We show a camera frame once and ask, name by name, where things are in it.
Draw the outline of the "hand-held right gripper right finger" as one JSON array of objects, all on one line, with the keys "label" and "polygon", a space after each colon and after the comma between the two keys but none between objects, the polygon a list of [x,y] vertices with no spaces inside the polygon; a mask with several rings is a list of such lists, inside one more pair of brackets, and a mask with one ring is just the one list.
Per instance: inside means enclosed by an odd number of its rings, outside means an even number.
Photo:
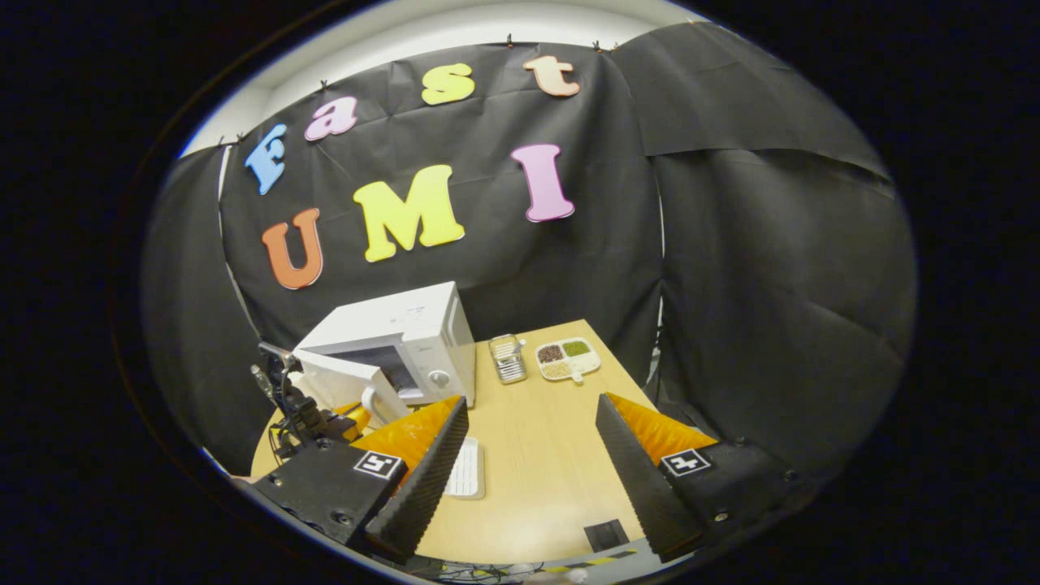
[{"label": "hand-held right gripper right finger", "polygon": [[618,395],[599,396],[596,428],[661,561],[739,545],[818,493],[749,440],[716,440]]}]

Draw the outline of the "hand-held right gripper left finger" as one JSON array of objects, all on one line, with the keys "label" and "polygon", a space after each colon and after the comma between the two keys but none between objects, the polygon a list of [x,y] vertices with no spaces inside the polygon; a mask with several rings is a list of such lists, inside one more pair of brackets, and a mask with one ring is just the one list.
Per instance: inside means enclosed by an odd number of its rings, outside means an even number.
[{"label": "hand-held right gripper left finger", "polygon": [[468,432],[452,396],[354,442],[320,438],[239,489],[264,509],[354,552],[408,561],[444,495]]}]

